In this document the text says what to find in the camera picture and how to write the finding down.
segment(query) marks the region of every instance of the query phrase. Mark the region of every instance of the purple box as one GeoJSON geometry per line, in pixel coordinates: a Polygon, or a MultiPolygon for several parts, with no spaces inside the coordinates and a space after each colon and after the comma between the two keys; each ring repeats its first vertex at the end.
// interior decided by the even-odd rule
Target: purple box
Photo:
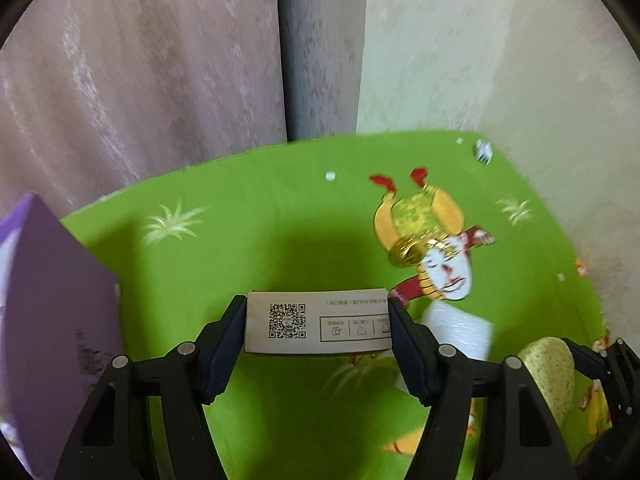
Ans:
{"type": "Polygon", "coordinates": [[[88,394],[124,351],[119,304],[116,275],[37,196],[0,223],[0,429],[37,478],[52,480],[88,394]]]}

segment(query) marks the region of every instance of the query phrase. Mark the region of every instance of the qr code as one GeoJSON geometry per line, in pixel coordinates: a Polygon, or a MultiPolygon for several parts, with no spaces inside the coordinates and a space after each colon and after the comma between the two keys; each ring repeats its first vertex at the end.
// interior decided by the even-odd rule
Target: qr code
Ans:
{"type": "Polygon", "coordinates": [[[269,338],[306,338],[306,304],[272,303],[269,306],[269,338]]]}

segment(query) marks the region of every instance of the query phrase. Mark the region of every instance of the cartoon mouth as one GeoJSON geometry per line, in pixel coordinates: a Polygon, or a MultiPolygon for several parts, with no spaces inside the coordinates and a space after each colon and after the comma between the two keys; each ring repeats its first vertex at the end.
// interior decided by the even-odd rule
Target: cartoon mouth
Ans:
{"type": "Polygon", "coordinates": [[[463,278],[462,276],[458,276],[457,278],[450,280],[449,285],[443,286],[442,290],[444,290],[445,292],[455,292],[456,290],[460,290],[460,288],[462,288],[465,282],[466,282],[466,278],[463,278]]]}

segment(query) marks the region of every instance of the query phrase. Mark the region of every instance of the yellow oval object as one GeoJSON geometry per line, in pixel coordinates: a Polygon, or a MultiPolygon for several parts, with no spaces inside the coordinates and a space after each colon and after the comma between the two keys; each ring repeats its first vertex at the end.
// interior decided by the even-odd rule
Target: yellow oval object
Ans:
{"type": "Polygon", "coordinates": [[[543,337],[518,354],[560,426],[574,398],[574,358],[564,341],[543,337]]]}

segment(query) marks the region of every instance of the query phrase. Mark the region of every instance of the green tablecloth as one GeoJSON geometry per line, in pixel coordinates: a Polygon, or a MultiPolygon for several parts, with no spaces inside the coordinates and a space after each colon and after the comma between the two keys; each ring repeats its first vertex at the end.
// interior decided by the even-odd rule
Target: green tablecloth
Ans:
{"type": "MultiPolygon", "coordinates": [[[[503,156],[488,165],[474,158],[477,139],[410,132],[261,148],[137,184],[64,223],[120,275],[127,351],[140,360],[193,340],[235,294],[391,290],[415,275],[391,266],[374,236],[383,189],[369,176],[391,176],[398,197],[410,196],[417,192],[410,172],[426,167],[428,182],[462,208],[465,228],[482,226],[497,239],[474,250],[471,294],[451,302],[494,324],[491,359],[543,336],[590,346],[603,320],[591,283],[578,277],[574,249],[503,156]],[[529,201],[530,218],[513,225],[498,203],[504,199],[529,201]],[[201,222],[186,225],[196,236],[183,230],[181,239],[145,242],[178,206],[187,222],[201,222]]],[[[419,316],[428,301],[414,300],[411,313],[419,316]]],[[[325,388],[345,362],[241,355],[228,389],[206,408],[229,477],[401,479],[411,458],[380,448],[418,428],[427,410],[394,386],[392,360],[363,363],[373,368],[359,384],[325,388]]],[[[577,378],[574,406],[588,385],[577,378]]],[[[562,429],[574,455],[590,439],[586,428],[586,415],[573,408],[562,429]]],[[[470,478],[477,444],[468,440],[460,478],[470,478]]]]}

